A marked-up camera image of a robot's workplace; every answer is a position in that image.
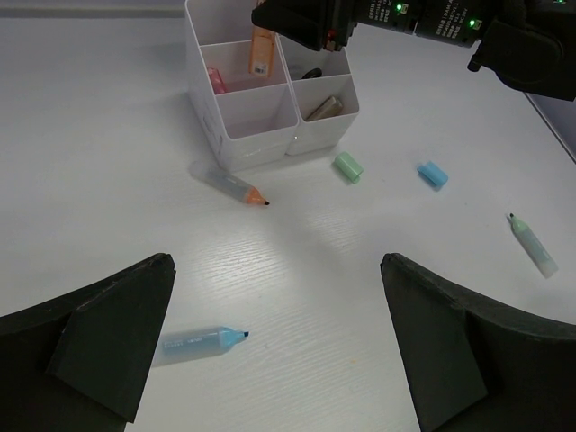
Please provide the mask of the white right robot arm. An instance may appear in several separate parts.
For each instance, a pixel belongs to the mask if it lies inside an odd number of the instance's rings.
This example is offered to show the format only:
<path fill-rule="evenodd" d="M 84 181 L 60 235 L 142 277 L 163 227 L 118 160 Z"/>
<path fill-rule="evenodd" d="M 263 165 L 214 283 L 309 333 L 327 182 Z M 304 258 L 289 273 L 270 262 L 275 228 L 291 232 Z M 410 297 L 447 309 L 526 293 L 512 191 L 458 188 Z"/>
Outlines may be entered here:
<path fill-rule="evenodd" d="M 359 24 L 475 47 L 467 68 L 507 87 L 575 99 L 573 1 L 264 1 L 254 25 L 315 51 L 340 51 Z"/>

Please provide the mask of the orange highlighter pen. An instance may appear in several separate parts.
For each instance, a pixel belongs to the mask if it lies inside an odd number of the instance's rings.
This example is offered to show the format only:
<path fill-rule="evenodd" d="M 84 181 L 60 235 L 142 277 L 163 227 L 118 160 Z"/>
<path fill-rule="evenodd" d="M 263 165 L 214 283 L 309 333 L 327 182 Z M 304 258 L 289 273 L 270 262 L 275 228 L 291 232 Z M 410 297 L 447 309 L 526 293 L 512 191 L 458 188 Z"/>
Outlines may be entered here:
<path fill-rule="evenodd" d="M 248 72 L 255 77 L 270 77 L 273 72 L 275 33 L 253 27 Z"/>

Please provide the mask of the pink highlighter pen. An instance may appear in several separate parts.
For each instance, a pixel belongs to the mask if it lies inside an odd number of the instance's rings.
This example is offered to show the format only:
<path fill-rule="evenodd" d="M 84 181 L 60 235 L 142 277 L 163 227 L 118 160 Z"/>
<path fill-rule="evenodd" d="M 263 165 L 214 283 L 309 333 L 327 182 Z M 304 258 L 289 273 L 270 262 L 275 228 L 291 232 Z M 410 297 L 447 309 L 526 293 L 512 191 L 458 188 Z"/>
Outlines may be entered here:
<path fill-rule="evenodd" d="M 215 67 L 207 68 L 208 77 L 211 82 L 211 87 L 216 95 L 223 95 L 228 92 L 226 84 L 221 76 L 220 71 Z"/>

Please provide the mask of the grey eraser block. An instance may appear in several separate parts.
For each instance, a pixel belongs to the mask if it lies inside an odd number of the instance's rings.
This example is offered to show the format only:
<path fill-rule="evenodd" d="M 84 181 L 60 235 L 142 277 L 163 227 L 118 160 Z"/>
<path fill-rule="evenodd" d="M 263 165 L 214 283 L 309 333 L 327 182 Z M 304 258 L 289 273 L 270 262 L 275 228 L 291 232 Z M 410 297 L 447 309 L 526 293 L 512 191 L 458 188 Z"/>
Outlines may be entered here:
<path fill-rule="evenodd" d="M 318 120 L 324 120 L 340 115 L 343 110 L 343 104 L 334 95 L 328 97 L 323 103 L 321 103 L 311 114 L 309 114 L 305 121 L 315 122 Z"/>

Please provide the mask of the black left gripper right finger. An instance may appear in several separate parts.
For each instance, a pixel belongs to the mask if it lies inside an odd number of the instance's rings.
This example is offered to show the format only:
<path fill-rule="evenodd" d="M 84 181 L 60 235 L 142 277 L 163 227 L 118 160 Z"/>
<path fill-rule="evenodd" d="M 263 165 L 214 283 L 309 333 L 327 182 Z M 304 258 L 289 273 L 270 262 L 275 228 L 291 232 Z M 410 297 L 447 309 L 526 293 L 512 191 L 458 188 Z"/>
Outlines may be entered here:
<path fill-rule="evenodd" d="M 573 431 L 575 327 L 508 306 L 399 253 L 382 282 L 422 431 Z"/>

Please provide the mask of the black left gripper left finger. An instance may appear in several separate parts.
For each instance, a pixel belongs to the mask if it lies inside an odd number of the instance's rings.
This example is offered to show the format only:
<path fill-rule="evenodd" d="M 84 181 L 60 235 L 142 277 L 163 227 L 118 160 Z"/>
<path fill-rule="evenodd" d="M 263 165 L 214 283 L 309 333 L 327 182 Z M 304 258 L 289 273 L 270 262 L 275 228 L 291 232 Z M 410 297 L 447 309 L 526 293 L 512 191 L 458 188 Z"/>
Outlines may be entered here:
<path fill-rule="evenodd" d="M 3 431 L 134 422 L 176 279 L 169 254 L 1 318 Z"/>

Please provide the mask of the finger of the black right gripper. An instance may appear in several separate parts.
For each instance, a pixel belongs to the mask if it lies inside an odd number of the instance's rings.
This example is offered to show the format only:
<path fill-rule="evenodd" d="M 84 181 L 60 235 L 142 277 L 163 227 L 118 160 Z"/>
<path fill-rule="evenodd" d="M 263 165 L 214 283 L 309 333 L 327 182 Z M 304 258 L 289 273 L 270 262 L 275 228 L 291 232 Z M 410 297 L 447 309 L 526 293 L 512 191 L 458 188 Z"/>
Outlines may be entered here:
<path fill-rule="evenodd" d="M 252 23 L 310 50 L 335 50 L 332 14 L 335 1 L 275 1 L 256 6 Z"/>

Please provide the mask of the blue highlighter pen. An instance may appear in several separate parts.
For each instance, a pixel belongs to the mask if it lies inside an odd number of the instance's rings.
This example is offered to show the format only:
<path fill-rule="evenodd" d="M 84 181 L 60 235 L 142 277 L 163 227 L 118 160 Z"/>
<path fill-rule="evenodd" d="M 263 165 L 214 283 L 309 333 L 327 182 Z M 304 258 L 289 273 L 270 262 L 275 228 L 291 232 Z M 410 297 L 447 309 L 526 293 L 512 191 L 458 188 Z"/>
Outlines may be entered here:
<path fill-rule="evenodd" d="M 173 365 L 228 353 L 250 332 L 228 327 L 202 328 L 161 335 L 152 367 Z"/>

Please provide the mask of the black handled scissors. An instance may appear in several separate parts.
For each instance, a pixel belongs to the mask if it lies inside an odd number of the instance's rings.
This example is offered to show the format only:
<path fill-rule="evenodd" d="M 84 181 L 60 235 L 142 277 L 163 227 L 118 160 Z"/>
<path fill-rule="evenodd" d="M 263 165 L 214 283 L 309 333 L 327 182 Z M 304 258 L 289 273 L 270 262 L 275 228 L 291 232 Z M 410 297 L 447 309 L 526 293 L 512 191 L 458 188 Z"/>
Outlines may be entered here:
<path fill-rule="evenodd" d="M 305 67 L 302 65 L 291 65 L 288 67 L 292 81 L 314 79 L 322 77 L 323 71 L 320 67 Z"/>

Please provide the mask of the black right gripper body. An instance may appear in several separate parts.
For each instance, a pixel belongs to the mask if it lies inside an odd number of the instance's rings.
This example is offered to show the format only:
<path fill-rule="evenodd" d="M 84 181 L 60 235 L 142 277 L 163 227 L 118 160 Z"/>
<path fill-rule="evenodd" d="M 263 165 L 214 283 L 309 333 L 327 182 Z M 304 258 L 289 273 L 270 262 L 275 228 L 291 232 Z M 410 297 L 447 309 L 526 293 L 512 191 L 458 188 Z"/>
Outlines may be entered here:
<path fill-rule="evenodd" d="M 329 1 L 326 49 L 342 50 L 359 24 L 468 48 L 494 17 L 493 1 Z"/>

